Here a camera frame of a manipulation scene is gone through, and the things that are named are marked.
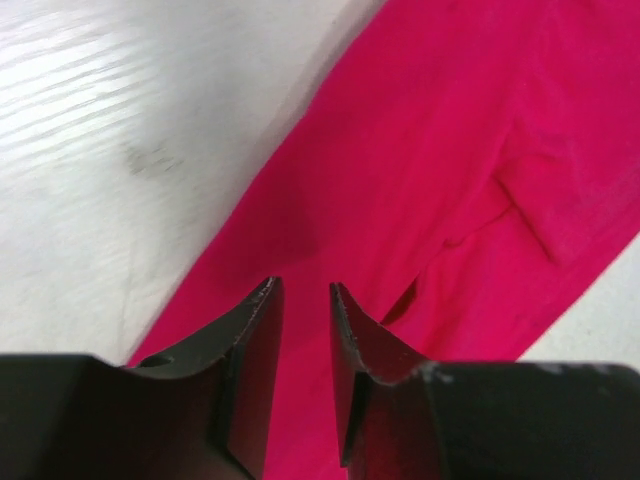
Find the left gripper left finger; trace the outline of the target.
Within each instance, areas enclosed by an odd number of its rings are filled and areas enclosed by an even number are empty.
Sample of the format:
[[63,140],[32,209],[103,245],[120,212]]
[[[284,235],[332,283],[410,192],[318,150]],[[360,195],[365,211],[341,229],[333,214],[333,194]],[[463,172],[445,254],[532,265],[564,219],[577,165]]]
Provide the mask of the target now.
[[139,450],[125,479],[260,479],[281,343],[284,287],[262,281],[237,306],[150,355]]

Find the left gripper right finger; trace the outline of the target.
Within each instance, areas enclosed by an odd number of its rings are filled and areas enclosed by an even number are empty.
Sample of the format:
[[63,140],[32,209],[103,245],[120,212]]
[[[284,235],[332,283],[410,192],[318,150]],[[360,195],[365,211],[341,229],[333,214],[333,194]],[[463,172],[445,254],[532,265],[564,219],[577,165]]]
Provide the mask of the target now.
[[331,352],[343,468],[418,468],[429,414],[412,378],[425,362],[358,305],[341,283],[330,286]]

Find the red t shirt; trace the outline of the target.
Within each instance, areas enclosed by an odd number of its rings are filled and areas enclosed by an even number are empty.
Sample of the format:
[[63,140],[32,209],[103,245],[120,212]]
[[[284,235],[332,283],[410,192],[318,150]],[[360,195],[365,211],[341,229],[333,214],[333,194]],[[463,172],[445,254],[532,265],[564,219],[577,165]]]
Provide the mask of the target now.
[[439,360],[514,360],[639,231],[635,1],[388,1],[142,341],[285,289],[265,475],[339,479],[329,286]]

